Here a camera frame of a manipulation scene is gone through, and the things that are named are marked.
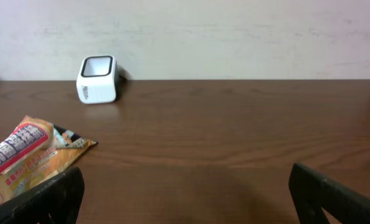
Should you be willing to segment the yellow snack bag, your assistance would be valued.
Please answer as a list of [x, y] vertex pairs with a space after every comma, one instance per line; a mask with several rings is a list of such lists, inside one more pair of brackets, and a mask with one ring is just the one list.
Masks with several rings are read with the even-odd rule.
[[25, 116], [0, 142], [0, 205], [63, 172], [96, 141]]

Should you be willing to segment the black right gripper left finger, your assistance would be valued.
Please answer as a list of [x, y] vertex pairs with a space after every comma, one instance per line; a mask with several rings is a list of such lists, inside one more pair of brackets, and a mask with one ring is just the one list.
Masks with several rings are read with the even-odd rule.
[[0, 205], [0, 223], [75, 223], [84, 191], [81, 170], [71, 167]]

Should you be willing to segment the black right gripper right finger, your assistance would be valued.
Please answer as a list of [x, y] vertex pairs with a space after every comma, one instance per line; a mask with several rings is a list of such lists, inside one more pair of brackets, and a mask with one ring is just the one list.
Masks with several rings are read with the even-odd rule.
[[288, 187], [300, 223], [328, 223], [328, 212], [340, 223], [370, 224], [370, 198], [308, 166], [293, 165]]

